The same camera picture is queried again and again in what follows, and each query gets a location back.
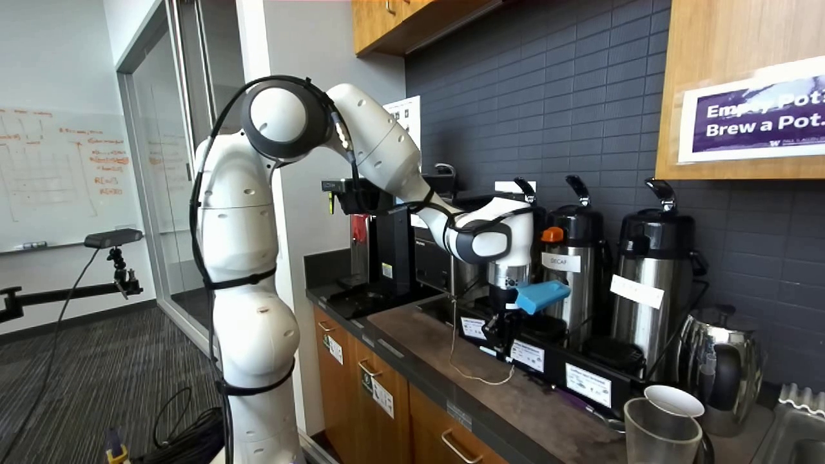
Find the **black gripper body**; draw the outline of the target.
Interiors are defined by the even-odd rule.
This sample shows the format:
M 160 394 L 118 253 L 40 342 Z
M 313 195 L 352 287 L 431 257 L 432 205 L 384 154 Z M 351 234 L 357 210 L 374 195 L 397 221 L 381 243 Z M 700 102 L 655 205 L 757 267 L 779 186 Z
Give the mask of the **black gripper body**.
M 506 301 L 493 299 L 482 333 L 493 345 L 507 345 L 524 321 L 524 311 Z

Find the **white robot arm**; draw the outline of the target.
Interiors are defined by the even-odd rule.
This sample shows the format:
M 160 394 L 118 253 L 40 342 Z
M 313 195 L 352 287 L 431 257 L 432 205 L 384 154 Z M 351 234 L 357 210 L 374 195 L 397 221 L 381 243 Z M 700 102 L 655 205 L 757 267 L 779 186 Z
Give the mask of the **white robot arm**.
M 432 243 L 490 267 L 513 294 L 527 281 L 534 190 L 518 186 L 466 210 L 419 173 L 419 150 L 365 91 L 329 91 L 307 76 L 268 75 L 237 91 L 243 127 L 217 127 L 194 154 L 190 243 L 212 294 L 218 386 L 226 408 L 225 464 L 298 464 L 294 410 L 298 325 L 276 294 L 276 210 L 271 173 L 326 146 L 352 176 L 409 209 Z

